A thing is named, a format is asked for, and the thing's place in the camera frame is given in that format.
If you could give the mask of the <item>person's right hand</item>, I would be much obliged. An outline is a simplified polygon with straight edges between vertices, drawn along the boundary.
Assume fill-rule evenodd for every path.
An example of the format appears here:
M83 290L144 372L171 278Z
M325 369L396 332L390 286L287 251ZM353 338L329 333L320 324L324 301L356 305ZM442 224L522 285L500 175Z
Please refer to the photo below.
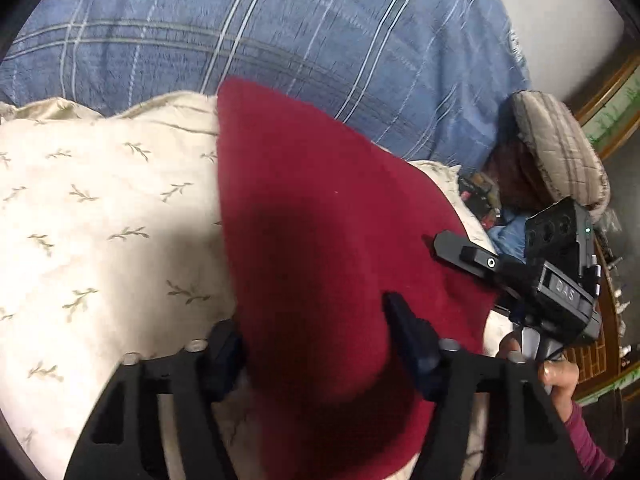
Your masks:
M573 401L573 394L579 379L579 368L567 361L546 361L538 370L539 380L551 388L550 399L567 427L573 427L580 421L582 413Z

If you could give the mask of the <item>purple sleeve forearm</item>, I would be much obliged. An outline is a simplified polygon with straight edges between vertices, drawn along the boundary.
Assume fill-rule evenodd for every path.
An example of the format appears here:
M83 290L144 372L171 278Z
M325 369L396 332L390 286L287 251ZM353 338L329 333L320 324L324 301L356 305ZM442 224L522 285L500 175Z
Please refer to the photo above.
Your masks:
M585 477L589 480L603 480L614 469L615 460L609 458L592 440L584 419L582 409L572 402L572 414L565 422L578 462Z

